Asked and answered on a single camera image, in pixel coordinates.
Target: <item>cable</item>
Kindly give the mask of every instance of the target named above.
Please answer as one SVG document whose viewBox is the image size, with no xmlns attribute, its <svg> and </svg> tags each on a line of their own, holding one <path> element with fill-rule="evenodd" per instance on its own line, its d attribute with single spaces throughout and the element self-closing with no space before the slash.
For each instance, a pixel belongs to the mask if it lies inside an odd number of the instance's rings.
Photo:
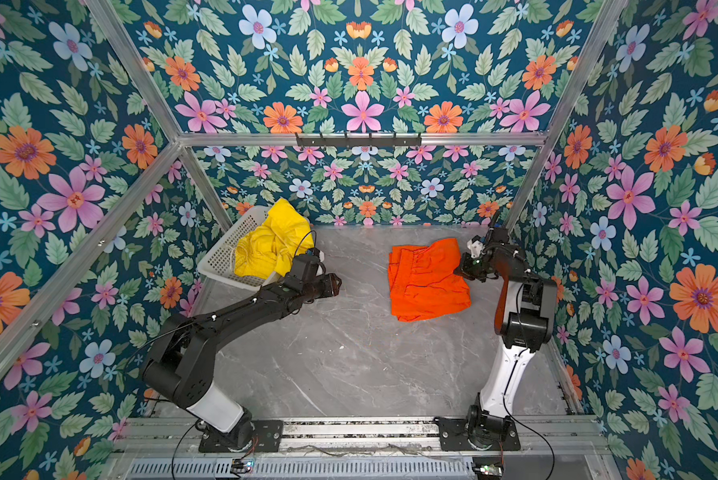
<svg viewBox="0 0 718 480">
<path fill-rule="evenodd" d="M 185 436 L 189 435 L 189 432 L 191 432 L 192 428 L 196 428 L 196 426 L 199 425 L 199 422 L 201 420 L 197 419 L 196 422 L 194 422 L 194 425 L 189 427 L 188 430 L 186 430 L 183 435 L 180 437 L 180 440 L 178 440 L 178 445 L 175 446 L 175 450 L 172 451 L 172 459 L 170 460 L 170 475 L 172 475 L 172 480 L 175 480 L 175 455 L 178 453 L 178 447 L 180 447 L 180 443 L 183 441 L 183 438 Z"/>
</svg>

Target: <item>marble surface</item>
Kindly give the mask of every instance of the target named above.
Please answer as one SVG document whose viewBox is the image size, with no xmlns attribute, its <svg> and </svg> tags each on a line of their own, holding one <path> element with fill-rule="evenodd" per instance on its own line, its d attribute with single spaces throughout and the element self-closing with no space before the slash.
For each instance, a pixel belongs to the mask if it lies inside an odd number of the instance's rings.
<svg viewBox="0 0 718 480">
<path fill-rule="evenodd" d="M 461 416 L 489 376 L 499 338 L 493 317 L 501 283 L 471 282 L 469 309 L 422 322 L 391 315 L 388 254 L 394 245 L 429 245 L 474 228 L 319 228 L 327 271 L 339 296 L 268 323 L 223 348 L 215 380 L 253 416 Z M 248 296 L 209 281 L 201 312 Z M 541 353 L 519 385 L 514 413 L 563 414 L 561 389 Z"/>
</svg>

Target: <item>teal floral wall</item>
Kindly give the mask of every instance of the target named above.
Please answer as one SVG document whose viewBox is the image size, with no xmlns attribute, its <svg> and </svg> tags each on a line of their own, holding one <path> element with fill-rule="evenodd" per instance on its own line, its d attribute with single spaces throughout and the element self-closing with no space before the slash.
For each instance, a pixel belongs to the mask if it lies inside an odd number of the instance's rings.
<svg viewBox="0 0 718 480">
<path fill-rule="evenodd" d="M 718 479 L 718 0 L 640 2 L 520 223 L 624 478 Z"/>
</svg>

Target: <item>laundry basket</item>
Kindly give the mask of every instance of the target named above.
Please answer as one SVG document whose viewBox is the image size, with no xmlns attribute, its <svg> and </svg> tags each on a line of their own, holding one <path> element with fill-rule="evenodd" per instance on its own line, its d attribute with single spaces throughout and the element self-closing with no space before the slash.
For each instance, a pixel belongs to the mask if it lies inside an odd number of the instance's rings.
<svg viewBox="0 0 718 480">
<path fill-rule="evenodd" d="M 236 245 L 244 235 L 263 225 L 270 206 L 253 206 L 218 240 L 210 252 L 205 255 L 197 269 L 201 274 L 213 280 L 228 283 L 247 290 L 258 290 L 261 286 L 278 281 L 281 276 L 274 272 L 266 280 L 257 276 L 237 276 L 234 274 L 236 262 Z"/>
</svg>

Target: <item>orange cloth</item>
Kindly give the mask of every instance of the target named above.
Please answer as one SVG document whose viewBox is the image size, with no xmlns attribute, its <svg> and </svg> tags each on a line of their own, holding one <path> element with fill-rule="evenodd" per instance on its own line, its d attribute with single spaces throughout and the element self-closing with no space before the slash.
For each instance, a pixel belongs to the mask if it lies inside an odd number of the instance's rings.
<svg viewBox="0 0 718 480">
<path fill-rule="evenodd" d="M 401 322 L 429 320 L 471 306 L 466 281 L 453 274 L 460 264 L 454 238 L 431 246 L 395 246 L 388 256 L 391 314 Z"/>
</svg>

